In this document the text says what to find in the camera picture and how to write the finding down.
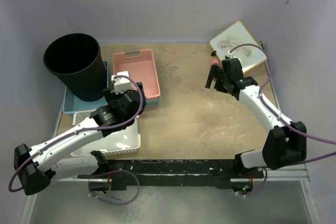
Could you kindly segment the white plastic basket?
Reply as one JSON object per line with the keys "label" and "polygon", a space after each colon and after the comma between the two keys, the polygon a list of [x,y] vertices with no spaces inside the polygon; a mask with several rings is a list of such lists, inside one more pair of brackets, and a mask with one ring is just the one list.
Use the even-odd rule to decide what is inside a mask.
{"label": "white plastic basket", "polygon": [[85,156],[91,151],[100,151],[103,155],[115,155],[137,152],[141,146],[139,116],[135,122],[125,130],[114,132],[100,140],[91,142],[87,145],[70,153],[72,157]]}

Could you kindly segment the blue basket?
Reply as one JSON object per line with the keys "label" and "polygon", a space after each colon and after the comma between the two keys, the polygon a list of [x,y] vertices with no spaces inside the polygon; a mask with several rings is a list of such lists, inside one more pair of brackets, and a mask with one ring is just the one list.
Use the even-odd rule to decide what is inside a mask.
{"label": "blue basket", "polygon": [[102,60],[96,60],[80,71],[61,76],[66,84],[63,113],[74,114],[106,105],[103,89],[109,86],[109,78],[108,62]]}
{"label": "blue basket", "polygon": [[158,106],[160,104],[160,96],[145,97],[146,106]]}

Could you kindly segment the pink plastic basket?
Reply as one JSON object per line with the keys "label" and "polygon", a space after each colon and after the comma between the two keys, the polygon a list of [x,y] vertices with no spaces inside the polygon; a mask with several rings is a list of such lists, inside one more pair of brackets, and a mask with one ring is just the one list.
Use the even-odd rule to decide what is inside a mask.
{"label": "pink plastic basket", "polygon": [[136,82],[142,82],[145,97],[158,99],[161,95],[157,70],[151,49],[120,52],[112,56],[113,74],[128,71]]}

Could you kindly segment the large black plastic bucket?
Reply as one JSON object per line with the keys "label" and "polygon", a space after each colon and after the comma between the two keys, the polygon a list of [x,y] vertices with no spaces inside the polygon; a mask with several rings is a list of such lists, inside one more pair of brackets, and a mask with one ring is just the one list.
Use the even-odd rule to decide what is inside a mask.
{"label": "large black plastic bucket", "polygon": [[62,36],[47,47],[43,60],[47,70],[80,100],[93,102],[103,97],[107,71],[100,45],[92,36]]}

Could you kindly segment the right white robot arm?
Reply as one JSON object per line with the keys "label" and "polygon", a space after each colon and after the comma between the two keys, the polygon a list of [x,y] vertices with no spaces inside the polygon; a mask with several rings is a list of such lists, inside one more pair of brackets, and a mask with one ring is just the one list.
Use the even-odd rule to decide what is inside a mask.
{"label": "right white robot arm", "polygon": [[307,139],[302,122],[284,116],[267,97],[253,77],[244,77],[237,58],[212,61],[206,88],[232,95],[248,107],[266,131],[267,138],[261,150],[235,155],[234,173],[246,177],[252,168],[268,167],[272,170],[303,162],[307,157]]}

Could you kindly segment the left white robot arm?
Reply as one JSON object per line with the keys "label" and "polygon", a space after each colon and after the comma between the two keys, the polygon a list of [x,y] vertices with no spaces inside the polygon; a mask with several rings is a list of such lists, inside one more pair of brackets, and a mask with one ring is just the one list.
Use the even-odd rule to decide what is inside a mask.
{"label": "left white robot arm", "polygon": [[99,147],[85,156],[65,159],[71,152],[113,136],[118,143],[124,140],[128,127],[133,127],[136,118],[146,105],[141,82],[134,90],[115,93],[109,104],[95,110],[89,117],[61,135],[34,146],[21,144],[14,149],[14,169],[8,190],[23,191],[25,195],[37,194],[51,183],[63,178],[87,175],[102,178],[112,166]]}

